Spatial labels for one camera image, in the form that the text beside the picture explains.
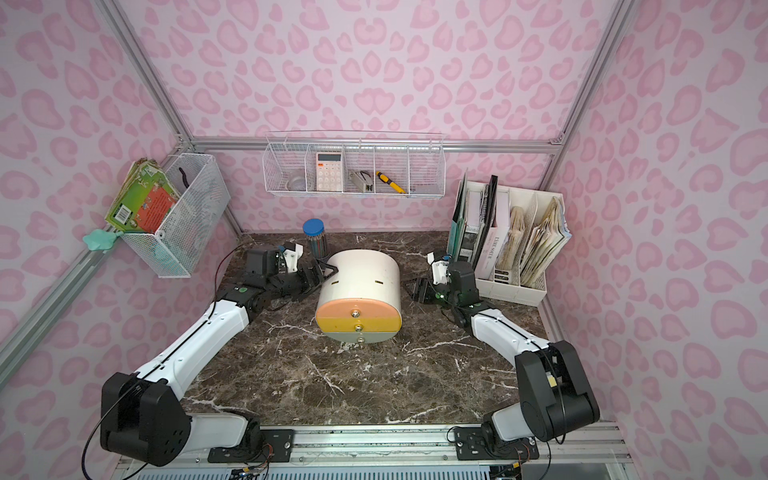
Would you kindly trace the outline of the yellow black utility knife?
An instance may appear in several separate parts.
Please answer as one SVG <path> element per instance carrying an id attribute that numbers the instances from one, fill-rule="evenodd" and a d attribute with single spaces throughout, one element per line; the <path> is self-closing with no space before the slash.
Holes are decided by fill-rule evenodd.
<path id="1" fill-rule="evenodd" d="M 401 187 L 399 184 L 397 184 L 392 178 L 387 176 L 386 174 L 382 173 L 381 171 L 376 172 L 377 178 L 383 182 L 384 184 L 388 185 L 390 188 L 392 188 L 395 192 L 398 194 L 406 194 L 406 190 Z"/>

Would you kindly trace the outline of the teal green folder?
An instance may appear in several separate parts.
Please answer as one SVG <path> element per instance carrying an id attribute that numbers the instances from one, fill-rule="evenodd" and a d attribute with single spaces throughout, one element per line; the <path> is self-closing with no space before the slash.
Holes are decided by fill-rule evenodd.
<path id="1" fill-rule="evenodd" d="M 448 244 L 446 252 L 452 257 L 453 260 L 457 260 L 461 250 L 461 244 L 465 231 L 465 211 L 467 204 L 467 171 L 459 183 L 456 202 L 452 214 L 451 228 L 449 232 Z"/>

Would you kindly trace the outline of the mint green wall hook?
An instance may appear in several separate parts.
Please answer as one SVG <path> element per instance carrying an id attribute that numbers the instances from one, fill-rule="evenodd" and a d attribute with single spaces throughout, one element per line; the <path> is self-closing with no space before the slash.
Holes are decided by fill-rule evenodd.
<path id="1" fill-rule="evenodd" d="M 82 241 L 89 251 L 109 251 L 121 236 L 121 231 L 95 229 L 83 236 Z"/>

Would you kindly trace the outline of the orange top drawer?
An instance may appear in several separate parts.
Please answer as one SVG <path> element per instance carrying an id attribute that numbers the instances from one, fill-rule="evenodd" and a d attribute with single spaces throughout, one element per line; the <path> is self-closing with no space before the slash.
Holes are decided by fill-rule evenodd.
<path id="1" fill-rule="evenodd" d="M 316 312 L 316 318 L 318 320 L 393 320 L 400 319 L 401 314 L 396 307 L 384 301 L 347 298 L 330 300 L 319 305 Z"/>

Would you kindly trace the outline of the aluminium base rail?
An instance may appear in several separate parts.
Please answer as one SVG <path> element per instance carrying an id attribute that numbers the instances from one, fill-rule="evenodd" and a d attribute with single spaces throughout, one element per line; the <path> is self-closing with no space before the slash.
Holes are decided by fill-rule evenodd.
<path id="1" fill-rule="evenodd" d="M 164 467 L 119 459 L 110 479 L 636 479 L 628 447 L 613 423 L 599 422 L 565 441 L 517 443 L 492 456 L 480 441 L 462 444 L 462 425 L 270 426 L 252 460 L 206 450 Z"/>

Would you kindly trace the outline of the round metal tin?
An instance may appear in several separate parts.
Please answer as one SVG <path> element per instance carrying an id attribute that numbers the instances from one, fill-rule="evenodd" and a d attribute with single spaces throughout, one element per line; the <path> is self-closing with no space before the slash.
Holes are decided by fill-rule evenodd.
<path id="1" fill-rule="evenodd" d="M 285 183 L 285 190 L 288 192 L 307 192 L 307 180 L 304 174 L 293 174 Z"/>

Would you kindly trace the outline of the white mesh wall basket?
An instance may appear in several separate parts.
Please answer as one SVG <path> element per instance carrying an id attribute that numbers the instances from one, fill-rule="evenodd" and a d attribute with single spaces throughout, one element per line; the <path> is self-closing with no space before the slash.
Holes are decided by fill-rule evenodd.
<path id="1" fill-rule="evenodd" d="M 178 167 L 190 186 L 184 189 Z M 161 278 L 188 278 L 222 217 L 230 194 L 215 158 L 183 153 L 166 170 L 180 199 L 154 234 L 125 233 L 122 239 Z"/>

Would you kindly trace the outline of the stack of magazines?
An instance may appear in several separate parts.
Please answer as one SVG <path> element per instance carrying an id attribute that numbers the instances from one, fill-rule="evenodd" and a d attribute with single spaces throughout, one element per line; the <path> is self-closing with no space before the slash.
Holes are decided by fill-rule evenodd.
<path id="1" fill-rule="evenodd" d="M 537 213 L 538 195 L 526 207 L 511 208 L 510 227 L 493 271 L 494 281 L 527 288 L 537 286 L 572 238 L 562 198 L 551 198 L 538 222 Z"/>

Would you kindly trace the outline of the yellow drawer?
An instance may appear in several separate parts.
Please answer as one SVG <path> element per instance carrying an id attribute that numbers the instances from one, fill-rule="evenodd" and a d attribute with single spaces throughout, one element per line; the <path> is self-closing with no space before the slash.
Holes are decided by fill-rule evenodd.
<path id="1" fill-rule="evenodd" d="M 398 332 L 402 325 L 399 316 L 394 317 L 357 317 L 317 316 L 318 326 L 325 333 L 390 333 Z"/>

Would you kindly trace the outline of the blue lid pencil jar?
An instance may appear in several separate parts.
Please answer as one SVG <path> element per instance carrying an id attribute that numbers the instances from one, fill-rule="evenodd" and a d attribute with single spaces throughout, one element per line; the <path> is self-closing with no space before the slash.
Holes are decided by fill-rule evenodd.
<path id="1" fill-rule="evenodd" d="M 303 232 L 312 255 L 317 259 L 326 258 L 329 253 L 329 247 L 323 221 L 318 218 L 307 220 L 303 224 Z"/>

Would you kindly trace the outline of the black binder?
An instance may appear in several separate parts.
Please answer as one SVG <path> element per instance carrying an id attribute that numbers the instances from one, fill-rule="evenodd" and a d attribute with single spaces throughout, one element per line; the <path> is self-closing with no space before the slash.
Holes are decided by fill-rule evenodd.
<path id="1" fill-rule="evenodd" d="M 475 239 L 473 253 L 471 256 L 471 265 L 473 268 L 478 266 L 483 245 L 485 243 L 488 231 L 496 209 L 496 191 L 498 187 L 498 176 L 492 175 L 489 182 L 483 189 L 480 208 L 480 228 Z"/>

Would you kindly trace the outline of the white round drawer cabinet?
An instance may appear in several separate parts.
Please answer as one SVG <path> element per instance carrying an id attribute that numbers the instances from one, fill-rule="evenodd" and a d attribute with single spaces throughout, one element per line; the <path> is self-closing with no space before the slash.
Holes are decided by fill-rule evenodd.
<path id="1" fill-rule="evenodd" d="M 323 283 L 317 308 L 336 299 L 374 299 L 396 307 L 402 320 L 400 268 L 392 257 L 380 251 L 353 249 L 332 255 L 328 263 L 339 272 Z"/>

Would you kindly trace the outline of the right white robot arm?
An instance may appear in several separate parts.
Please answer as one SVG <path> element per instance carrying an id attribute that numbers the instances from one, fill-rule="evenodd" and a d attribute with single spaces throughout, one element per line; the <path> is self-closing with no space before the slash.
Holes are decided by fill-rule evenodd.
<path id="1" fill-rule="evenodd" d="M 600 408 L 575 347 L 536 336 L 480 296 L 474 269 L 449 256 L 428 260 L 431 273 L 414 281 L 411 297 L 435 304 L 473 338 L 514 365 L 517 403 L 498 409 L 481 430 L 491 445 L 533 437 L 564 441 L 600 420 Z"/>

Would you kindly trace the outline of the green red booklet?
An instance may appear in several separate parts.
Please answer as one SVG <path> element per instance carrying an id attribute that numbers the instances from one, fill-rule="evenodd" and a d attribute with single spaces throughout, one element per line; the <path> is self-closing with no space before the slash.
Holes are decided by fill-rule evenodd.
<path id="1" fill-rule="evenodd" d="M 159 164 L 142 158 L 131 166 L 105 221 L 125 233 L 154 234 L 179 199 Z"/>

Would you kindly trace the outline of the grey bottom drawer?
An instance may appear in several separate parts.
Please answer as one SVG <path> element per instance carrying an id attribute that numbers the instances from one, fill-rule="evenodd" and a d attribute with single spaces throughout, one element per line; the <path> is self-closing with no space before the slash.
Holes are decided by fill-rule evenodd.
<path id="1" fill-rule="evenodd" d="M 379 343 L 392 339 L 396 332 L 326 332 L 325 336 L 342 343 Z"/>

